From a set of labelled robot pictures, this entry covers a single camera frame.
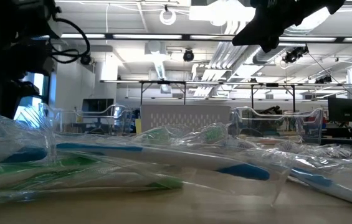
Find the black cable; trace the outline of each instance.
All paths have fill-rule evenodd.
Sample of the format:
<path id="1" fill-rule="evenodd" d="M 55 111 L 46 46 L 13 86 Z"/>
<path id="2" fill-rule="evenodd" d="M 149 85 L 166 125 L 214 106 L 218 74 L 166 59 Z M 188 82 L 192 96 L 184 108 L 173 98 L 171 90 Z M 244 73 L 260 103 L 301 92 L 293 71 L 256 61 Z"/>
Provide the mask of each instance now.
<path id="1" fill-rule="evenodd" d="M 308 54 L 323 69 L 324 72 L 326 72 L 332 79 L 335 80 L 335 82 L 337 82 L 337 84 L 341 85 L 348 93 L 350 93 L 350 95 L 352 95 L 352 93 L 346 87 L 344 87 L 340 82 L 338 82 L 335 78 L 333 78 L 333 76 L 324 67 L 322 67 L 322 65 L 318 63 L 318 61 L 310 53 Z"/>
<path id="2" fill-rule="evenodd" d="M 72 26 L 73 28 L 75 28 L 77 30 L 77 32 L 80 33 L 80 35 L 82 35 L 85 43 L 86 43 L 86 51 L 83 52 L 82 54 L 79 53 L 79 51 L 77 49 L 68 49 L 68 50 L 63 50 L 63 51 L 59 51 L 58 49 L 56 49 L 52 44 L 51 44 L 51 39 L 49 39 L 49 44 L 51 45 L 52 47 L 52 50 L 55 51 L 55 53 L 52 53 L 51 54 L 51 57 L 59 62 L 59 63 L 72 63 L 72 62 L 75 62 L 76 60 L 78 60 L 80 57 L 84 57 L 84 56 L 87 56 L 89 53 L 90 53 L 90 41 L 88 41 L 88 38 L 87 36 L 85 35 L 85 33 L 83 32 L 83 30 L 78 27 L 76 24 L 74 24 L 73 22 L 67 20 L 67 19 L 63 19 L 63 18 L 54 18 L 54 21 L 56 22 L 63 22 L 63 23 L 66 23 L 70 26 Z M 77 54 L 68 54 L 67 52 L 77 52 Z M 62 60 L 59 60 L 55 57 L 53 57 L 54 55 L 60 55 L 60 56 L 66 56 L 66 57 L 73 57 L 72 59 L 68 60 L 68 61 L 62 61 Z"/>
<path id="3" fill-rule="evenodd" d="M 67 50 L 63 50 L 61 52 L 54 52 L 51 53 L 51 55 L 61 55 L 61 56 L 68 56 L 68 57 L 77 57 L 74 54 L 67 54 L 67 52 L 77 52 L 77 55 L 79 55 L 79 51 L 77 49 L 67 49 Z"/>

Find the dome camera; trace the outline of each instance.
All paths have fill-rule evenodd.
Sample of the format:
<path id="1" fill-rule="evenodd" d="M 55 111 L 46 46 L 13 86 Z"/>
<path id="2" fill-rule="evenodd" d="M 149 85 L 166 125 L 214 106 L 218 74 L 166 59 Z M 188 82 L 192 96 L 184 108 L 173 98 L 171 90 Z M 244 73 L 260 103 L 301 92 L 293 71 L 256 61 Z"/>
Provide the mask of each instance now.
<path id="1" fill-rule="evenodd" d="M 184 53 L 183 59 L 185 62 L 191 62 L 194 60 L 194 53 L 191 49 L 187 49 Z"/>

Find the table surface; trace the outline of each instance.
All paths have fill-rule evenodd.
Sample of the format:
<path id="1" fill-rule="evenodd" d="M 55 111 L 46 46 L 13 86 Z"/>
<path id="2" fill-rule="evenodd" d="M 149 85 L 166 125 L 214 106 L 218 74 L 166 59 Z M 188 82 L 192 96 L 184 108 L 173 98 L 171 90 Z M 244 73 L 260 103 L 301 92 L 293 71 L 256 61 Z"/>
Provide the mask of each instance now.
<path id="1" fill-rule="evenodd" d="M 0 205 L 0 223 L 352 224 L 352 203 L 296 183 L 285 184 L 273 207 L 256 199 L 193 186 L 155 192 L 52 195 Z"/>

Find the clear plastic bag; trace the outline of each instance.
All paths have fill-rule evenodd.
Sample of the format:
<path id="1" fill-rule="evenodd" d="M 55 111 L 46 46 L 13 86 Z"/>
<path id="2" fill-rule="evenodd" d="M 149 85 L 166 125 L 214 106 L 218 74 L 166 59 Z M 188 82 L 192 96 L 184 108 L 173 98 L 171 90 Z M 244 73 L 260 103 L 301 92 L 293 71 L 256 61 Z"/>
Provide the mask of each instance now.
<path id="1" fill-rule="evenodd" d="M 183 178 L 189 184 L 235 195 L 255 195 L 263 202 L 271 204 L 285 183 L 290 171 L 288 159 L 256 149 L 241 150 L 221 144 L 188 143 L 180 145 L 152 144 L 152 142 L 106 141 L 96 143 L 87 141 L 63 142 L 57 145 L 60 152 L 83 151 L 111 157 L 129 159 L 174 167 L 176 170 L 196 169 L 196 172 L 210 175 L 208 179 L 201 175 Z M 231 184 L 221 184 L 224 179 Z"/>
<path id="2" fill-rule="evenodd" d="M 55 160 L 52 126 L 38 108 L 26 108 L 14 121 L 0 116 L 0 163 Z"/>
<path id="3" fill-rule="evenodd" d="M 173 172 L 168 166 L 83 152 L 60 154 L 51 166 L 1 164 L 0 203 L 66 192 L 180 189 L 183 181 L 173 177 Z"/>
<path id="4" fill-rule="evenodd" d="M 329 159 L 287 153 L 291 176 L 316 190 L 352 202 L 352 159 Z"/>
<path id="5" fill-rule="evenodd" d="M 318 156 L 334 159 L 349 159 L 352 156 L 351 146 L 339 144 L 327 144 L 324 146 L 311 146 L 297 144 L 292 141 L 284 141 L 275 145 L 280 151 L 291 152 L 306 156 Z"/>
<path id="6" fill-rule="evenodd" d="M 164 125 L 132 138 L 133 142 L 149 143 L 149 144 L 171 144 L 191 132 L 191 129 L 183 124 Z"/>

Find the computer monitor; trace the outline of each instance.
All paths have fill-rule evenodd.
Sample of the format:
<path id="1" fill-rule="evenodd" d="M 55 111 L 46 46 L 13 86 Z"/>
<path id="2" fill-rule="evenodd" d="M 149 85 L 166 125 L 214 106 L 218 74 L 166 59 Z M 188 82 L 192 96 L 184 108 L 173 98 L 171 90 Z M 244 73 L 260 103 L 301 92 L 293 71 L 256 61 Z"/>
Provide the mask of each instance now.
<path id="1" fill-rule="evenodd" d="M 352 99 L 328 98 L 330 121 L 352 122 Z"/>
<path id="2" fill-rule="evenodd" d="M 84 99 L 82 111 L 84 112 L 101 112 L 105 111 L 110 105 L 113 104 L 113 99 Z M 95 116 L 110 116 L 110 110 L 106 113 L 91 114 Z"/>

